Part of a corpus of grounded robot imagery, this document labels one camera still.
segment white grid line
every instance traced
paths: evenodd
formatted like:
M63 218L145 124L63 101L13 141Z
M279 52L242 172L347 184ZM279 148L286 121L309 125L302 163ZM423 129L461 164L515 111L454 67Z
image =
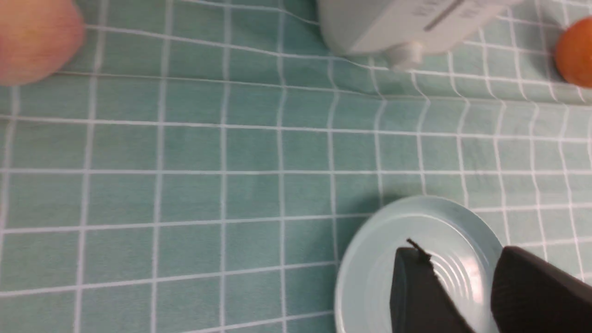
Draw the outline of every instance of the white grid line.
M331 86L335 89L333 92L333 101L331 101L331 106L329 107L329 114L327 116L327 128L331 129L333 127L333 118L335 117L335 110L337 108L337 104L339 103L339 91L337 90L337 85L333 80L333 61L329 60L327 64L327 76L329 77L329 82L331 82ZM335 261L339 260L339 249L337 244L337 193L335 188L335 160L333 157L333 133L327 132L327 155L329 161L329 177L330 177L330 197L331 197L331 227L332 227L332 234L333 234L333 257ZM339 270L339 266L335 266L336 272Z
M452 52L448 51L447 53L447 57L448 57L448 70L452 73L454 72L454 59L452 56ZM464 101L465 101L465 107L462 110L462 114L461 114L461 118L458 120L458 126L456 128L456 152L458 154L458 168L459 171L461 172L461 186L462 186L462 192L463 192L463 204L465 207L469 206L469 191L466 188L466 178L465 178L465 164L464 164L464 158L462 156L462 138L461 138L461 133L462 133L462 128L465 124L465 117L467 115L467 113L469 112L469 108L471 107L471 102L469 102L469 100L464 97L463 95L461 95L458 90L456 89L456 83L454 81L454 79L450 78L450 84L452 85L452 89L454 90L454 92L459 95Z
M592 175L590 169L539 169L539 170L283 170L283 171L199 171L199 170L89 170L83 169L0 169L4 174L54 175L54 174L90 174L90 175Z
M588 7L587 4L584 4L582 2L577 2L577 1L570 1L570 0L561 0L561 1L557 1L557 0L552 0L553 2L556 2L558 4L568 4L571 6L576 6L576 7Z
M564 119L563 119L563 124L561 126L561 135L565 135L565 131L567 130L567 121L570 117L570 108L569 107L565 107L565 114L564 114ZM567 186L567 202L568 202L568 211L570 214L570 224L571 224L571 230L572 233L574 235L574 241L575 241L575 254L578 257L578 265L580 266L580 274L583 277L584 276L584 266L582 265L582 257L580 254L580 246L578 244L578 235L576 233L575 230L575 221L574 221L574 209L573 209L573 195L571 192L571 185L570 185L570 178L567 174L567 166L566 166L566 161L565 161L565 154L563 151L563 144L561 142L558 143L559 145L559 155L561 156L561 165L563 166L563 170L564 170L564 180L565 180L565 185Z
M98 13L98 24L99 26L105 26L107 24L107 15L109 9L109 0L101 0L99 2L99 13ZM95 58L93 62L92 72L94 74L101 70L103 63L103 53L105 50L105 33L99 31L97 33ZM89 123L86 125L86 145L84 150L84 166L82 174L82 195L81 195L81 218L80 218L80 231L78 237L78 262L76 269L76 285L80 286L84 284L84 270L85 270L85 243L86 243L86 230L84 227L88 222L88 203L90 196L90 173L88 170L92 168L92 148L94 139L94 124L93 120L96 118L96 95L98 89L98 78L92 76L89 83L89 97L88 97L88 120ZM82 323L82 290L76 291L76 299L74 305L74 333L81 331Z
M153 284L153 283L162 283L162 282L171 282L171 281L184 281L184 280L194 280L194 279L198 279L198 278L207 278L207 277L221 277L223 275L233 276L233 275L239 275L239 274L281 271L283 269L308 268L308 267L331 266L331 265L335 265L335 262L334 261L321 261L321 262L312 262L309 264L270 266L270 267L253 268L253 269L248 269L248 270L236 270L236 271L203 273L203 274L190 274L190 275L172 276L172 277L145 278L145 279L141 279L141 280L126 280L126 281L115 281L115 282L106 282L106 283L90 283L90 284L83 284L80 286L74 285L74 286L39 288L39 289L24 289L24 290L14 290L14 291L9 291L9 292L0 292L0 298L31 295L31 294L71 292L71 291L98 289L98 288L107 288L107 287L136 286L138 284Z
M323 220L323 219L341 219L348 217L370 217L370 213L354 213L354 214L330 214L330 215L305 215L305 216L285 216L286 221L300 221L300 220ZM249 222L273 222L278 221L279 216L274 217L257 217L253 219L224 219L224 220L197 220L197 221L179 221L179 222L159 222L159 227L169 226L193 226L193 225L215 225L221 223L249 223ZM44 232L72 232L80 230L117 230L117 229L134 229L134 228L152 228L154 223L131 223L120 225L86 225L86 226L54 226L54 227L33 227L33 228L12 228L6 229L6 234L20 234L20 233L44 233Z
M226 331L229 329L247 328L247 327L253 327L253 326L258 326L258 325L276 324L276 323L280 323L280 322L283 323L286 321L315 318L315 317L327 316L327 315L332 315L332 314L333 314L333 311L314 312L314 313L307 313L305 315L286 316L286 317L276 318L276 319L267 319L267 320L262 320L262 321L247 322L244 324L227 325L227 326L224 326L221 328L216 327L216 328L199 329L197 331L189 331L189 332L183 332L183 333L216 333L216 332L218 332L219 329L223 329Z
M583 237L578 239L567 238L567 239L554 239L552 241L546 241L545 245L566 245L566 244L577 244L577 243L590 243L592 241L592 237ZM522 247L533 247L533 246L542 246L543 242L525 242L525 243L517 243L517 246Z
M137 36L145 36L145 37L151 37L151 38L163 39L163 40L182 41L185 43L219 47L221 49L224 47L228 47L229 49L233 49L233 50L250 51L250 52L262 53L262 54L270 55L270 56L276 56L276 57L289 57L289 58L300 58L300 59L336 59L336 60L341 60L341 61L348 61L346 59L337 58L335 56L314 56L314 55L296 55L296 54L290 54L290 53L280 53L280 52L273 52L273 51L256 49L254 47L249 47L249 46L240 46L240 45L234 45L234 44L220 43L217 41L191 39L191 38L178 37L178 36L173 36L173 35L151 33L151 32L143 31L143 30L104 27L104 26L92 25L92 24L87 24L86 28L91 29L91 30L109 32L109 33L132 34L132 35L137 35Z
M12 87L11 93L11 114L16 116L21 111L21 97L20 87ZM14 133L16 131L17 121L11 120L7 124L6 133L4 137L4 160L2 164L5 168L9 168L12 164L12 143L14 140ZM2 255L4 247L4 234L8 223L8 209L9 209L9 194L10 194L10 173L5 173L2 177L2 190L0 202L0 268L2 267ZM2 278L2 270L0 270L0 282Z
M254 11L278 12L280 14L288 14L292 17L299 19L302 22L305 22L305 23L309 23L312 25L318 25L317 21L307 20L306 18L300 17L294 13L287 11L285 8L280 8L279 5L278 5L278 7L269 7L269 6L261 6L261 5L236 5L236 4L231 4L231 3L227 2L226 0L223 3L203 1L203 0L181 0L181 1L192 2L195 4L208 5L208 6L214 6L214 7L223 7L225 10L228 8L228 9L245 9L245 10L254 10Z
M419 114L419 118L417 119L417 127L416 127L416 134L417 134L417 163L419 164L419 178L422 182L422 194L425 196L427 195L427 185L426 185L426 172L423 165L423 147L422 147L422 128L423 122L426 120L427 112L430 109L432 102L430 99L419 89L417 85L417 78L415 73L411 73L411 82L415 89L426 99L426 103L422 108L422 112Z
M515 17L504 17L504 16L497 16L496 17L498 20L502 20L502 21L508 21L511 23L522 23L522 24L530 24L530 25L540 25L542 27L549 27L549 28L558 28L559 25L556 24L551 24L551 23L537 23L537 22L533 22L533 21L528 21L528 20L521 20L519 18L515 18Z
M541 205L524 205L524 206L506 206L504 207L508 212L525 212L528 210L557 210L557 209L569 209L569 204L541 204ZM592 203L573 203L574 209L589 209L592 208ZM502 207L476 207L471 208L473 212L501 212Z
M565 26L570 25L570 17L567 14L567 7L565 6L565 1L558 2L561 4L561 8L563 9L563 21L565 22Z
M368 62L370 63L372 68L374 68L374 58L369 57ZM374 115L374 155L375 155L375 160L376 160L376 169L378 171L378 201L379 201L380 207L382 207L382 206L384 206L384 188L383 188L383 184L382 184L382 173L381 173L382 159L381 159L381 151L380 151L379 129L380 129L380 119L382 117L382 114L384 113L385 107L387 107L387 99L380 93L380 89L378 88L378 82L376 80L376 73L374 72L374 69L370 70L370 76L372 78L372 84L374 86L374 89L376 90L376 93L378 94L378 96L380 96L380 99L382 100L380 102L380 106L378 107L378 110L376 111L376 113Z
M479 43L479 42L474 42L474 41L465 41L465 44L468 45L474 45L474 46L480 46L480 47L487 47L489 49L501 49L501 50L509 50L512 52L523 52L523 53L539 53L542 55L546 55L546 56L550 56L549 53L544 53L544 52L540 52L540 51L532 51L532 50L522 50L522 49L515 49L513 47L509 47L509 46L497 46L497 45L492 45L492 44L483 44L483 43ZM283 55L283 57L296 57L295 55ZM299 56L303 59L307 59L307 57L309 56ZM322 56L311 56L311 59L318 59L318 57L322 57ZM325 60L333 60L333 61L345 61L344 59L341 58L333 58L333 57L322 57L321 59L325 59ZM370 67L370 66L366 66L366 65L360 65L358 63L353 63L356 66L365 68L365 69L374 69L376 71L387 71L388 69L385 67ZM430 76L445 76L445 77L450 77L452 76L453 78L466 78L466 79L478 79L478 80L483 80L484 77L483 76L479 76L479 75L475 75L475 74L465 74L465 73L447 73L447 72L435 72L435 71L427 71L427 70L419 70L419 69L415 69L410 71L411 73L416 73L416 74L422 74L422 75L430 75ZM60 71L58 72L59 74L62 75L77 75L77 76L92 76L94 74L91 73L85 73L85 72L73 72L73 71ZM161 79L160 76L149 76L149 75L127 75L127 74L109 74L109 73L98 73L96 74L96 76L99 77L109 77L109 78L141 78L141 79ZM195 81L195 82L213 82L213 83L230 83L230 84L236 84L236 85L251 85L251 86L256 86L256 87L274 87L274 88L281 88L281 85L278 84L263 84L263 83L257 83L257 82L242 82L242 81L227 81L227 80L218 80L218 79L201 79L201 78L179 78L179 77L168 77L168 79L170 80L178 80L178 81ZM514 79L514 78L505 78L505 77L501 77L501 76L491 76L489 77L489 80L491 81L497 81L497 82L511 82L511 83L519 83L518 79ZM546 81L540 81L540 80L534 80L534 79L522 79L521 82L523 83L527 83L527 84L532 84L532 85L544 85L544 86L558 86L558 87L571 87L570 84L565 83L565 82L546 82ZM327 91L327 92L332 92L333 89L331 88L318 88L318 87L304 87L304 86L293 86L293 85L286 85L286 88L289 89L299 89L299 90L307 90L307 91ZM363 95L363 96L368 96L371 98L377 98L378 96L374 95L374 94L367 94L364 92L359 92L359 91L352 91L352 90L345 90L345 89L340 89L340 92L344 93L344 94L352 94L352 95ZM405 97L405 98L421 98L418 96L413 96L413 95L385 95L385 97ZM447 96L437 96L434 95L432 97L435 98L439 98L439 99L443 99L443 100L449 100L449 99L454 99L456 97L447 97ZM475 101L479 101L479 100L483 100L483 101L489 101L489 99L483 99L483 98L474 98L474 97L470 97L468 98L470 100L475 100Z
M279 20L278 20L278 53L282 54L284 51L284 27L285 27L285 14L284 14L284 2L278 0L278 8L280 8ZM277 58L277 67L279 74L279 81L282 87L282 95L278 107L277 116L277 144L278 144L278 171L284 170L284 144L282 140L282 121L284 116L284 104L287 98L286 80L284 78L284 59L283 57ZM286 199L285 199L285 179L284 174L280 173L278 177L278 192L279 192L279 262L282 267L279 271L280 280L280 297L281 297L281 312L282 312L282 332L288 332L288 326L286 324L287 309L286 309Z
M482 28L479 28L479 38L481 39L481 41L485 42L485 34L484 34ZM495 135L499 136L499 135L501 135L501 127L503 125L504 113L506 112L507 105L506 105L506 102L504 100L499 99L499 97L497 97L493 93L493 90L491 89L491 82L489 80L489 64L487 62L489 54L488 54L487 48L483 47L482 52L483 52L482 56L483 56L483 71L485 74L485 84L487 85L487 89L488 89L489 93L491 94L491 96L501 103L500 114L497 117L497 123L496 123L496 129L495 129ZM501 170L501 157L500 157L499 143L500 143L499 138L493 139L493 149L494 149L494 153L496 155L496 168L497 168L497 171L500 172L498 174L498 180L500 182L501 206L503 209L501 213L502 213L502 218L504 220L504 232L506 233L506 244L511 244L510 228L508 226L508 214L507 214L507 211L505 210L505 206L507 204L507 196L506 196L506 186L504 185L504 177L501 174L502 170Z
M230 44L232 41L232 10L228 6L231 0L224 0L224 44ZM224 95L222 97L222 106L220 110L220 124L226 124L228 116L228 105L230 101L231 85L230 81L230 49L225 47L222 55L222 76L224 78ZM220 307L219 321L220 326L226 326L226 201L228 191L228 173L227 173L227 132L226 128L220 128Z
M529 126L528 126L529 133L533 133L535 130L535 124L536 124L536 120L539 116L539 112L540 112L539 107L537 105L535 105L534 111L532 113L532 118L531 118ZM536 179L535 142L533 140L531 140L529 142L529 149L530 149L530 151L529 151L529 153L530 153L530 156L529 156L530 170L532 172L531 179L532 179L533 185L535 186L535 202L537 205L536 218L539 223L540 235L541 235L541 239L543 242L543 256L544 256L544 259L547 260L548 256L547 256L545 230L543 228L543 219L542 219L541 212L540 212L540 191L539 191L539 184Z
M173 18L174 18L173 0L166 0L165 2L165 35L172 32ZM162 125L165 122L166 115L166 94L167 94L167 79L169 72L169 55L170 55L170 40L164 40L162 43L160 55L160 75L162 79L159 82L159 96L158 96L158 125L156 136L156 169L160 171L164 169L165 164L165 127ZM154 197L154 221L152 228L152 279L158 278L159 271L159 250L160 250L160 220L162 218L162 188L163 188L163 174L158 173L155 181L155 197ZM151 285L151 299L150 299L150 333L156 333L157 328L157 305L158 305L158 284L153 282Z
M304 132L333 132L333 133L360 133L360 134L374 134L381 135L407 135L417 136L415 131L394 131L394 130L359 130L359 129L324 129L315 127L278 127L278 126L264 126L264 125L233 125L233 124L210 124L210 123L173 123L158 121L119 121L119 120L88 120L88 119L63 119L63 118L45 118L45 117L28 117L28 116L5 116L0 115L0 119L32 121L32 122L47 122L47 123L68 123L68 124L119 124L119 125L139 125L139 126L178 126L178 127L210 127L219 129L254 129L254 130L273 130L277 131L304 131ZM535 140L535 141L549 141L549 142L571 142L571 143L588 143L590 140L587 137L559 137L559 136L535 136L535 135L488 135L477 133L446 133L446 132L423 132L419 133L421 136L431 137L466 137L476 139L508 139L508 140Z

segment orange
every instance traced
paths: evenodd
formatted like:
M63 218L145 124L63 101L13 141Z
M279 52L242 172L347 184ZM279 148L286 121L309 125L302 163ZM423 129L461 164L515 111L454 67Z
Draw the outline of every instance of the orange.
M561 36L555 64L567 82L592 88L592 17L579 20Z

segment small dish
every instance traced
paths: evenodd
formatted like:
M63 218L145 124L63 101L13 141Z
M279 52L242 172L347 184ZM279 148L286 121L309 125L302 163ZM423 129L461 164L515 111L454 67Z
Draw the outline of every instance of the small dish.
M389 301L397 248L411 238L476 333L497 333L491 284L502 245L470 210L440 197L397 200L373 215L350 243L337 277L337 333L392 333Z

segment peach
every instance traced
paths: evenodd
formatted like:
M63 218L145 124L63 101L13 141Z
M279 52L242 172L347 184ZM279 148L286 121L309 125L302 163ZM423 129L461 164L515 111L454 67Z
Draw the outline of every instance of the peach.
M72 0L0 0L0 85L49 76L83 40L84 23Z

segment plate rim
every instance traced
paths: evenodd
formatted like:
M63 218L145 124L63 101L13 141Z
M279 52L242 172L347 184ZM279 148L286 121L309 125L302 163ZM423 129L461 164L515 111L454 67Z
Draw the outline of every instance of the plate rim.
M336 328L336 332L337 333L347 333L345 330L345 327L343 325L342 322L342 311L340 310L339 307L339 303L340 300L342 298L342 294L339 293L339 290L343 288L343 284L344 282L344 275L346 274L346 270L342 269L343 265L346 264L347 262L350 262L352 259L351 257L353 256L353 248L355 244L360 243L362 241L360 241L361 235L363 234L364 230L366 229L370 229L372 227L372 225L370 224L371 221L373 221L374 219L377 218L377 216L381 213L384 212L385 210L387 210L389 207L391 206L399 206L402 204L406 204L407 201L415 201L415 200L440 200L440 201L446 201L449 204L453 204L454 206L457 206L458 208L469 212L470 214L474 215L477 220L481 221L482 226L485 227L485 232L488 232L492 237L492 240L495 239L497 241L496 245L499 244L500 249L503 248L503 244L501 243L500 239L497 237L496 233L493 232L493 230L489 227L489 225L480 217L478 216L476 213L474 213L472 210L470 210L469 208L466 208L465 206L450 200L448 198L444 198L444 197L439 197L439 196L423 196L423 195L419 195L419 196L409 196L409 197L405 197L405 198L400 198L398 200L395 200L389 204L387 204L386 206L383 206L382 208L380 208L379 210L377 210L374 214L372 214L367 220L366 222L364 222L364 224L362 225L362 227L355 233L354 237L352 238L352 240L350 241L348 247L346 248L345 253L343 254L343 258L340 262L339 265L339 271L337 272L337 282L335 284L335 289L334 289L334 293L335 295L333 296L333 317L334 317L334 322L335 322L335 328Z

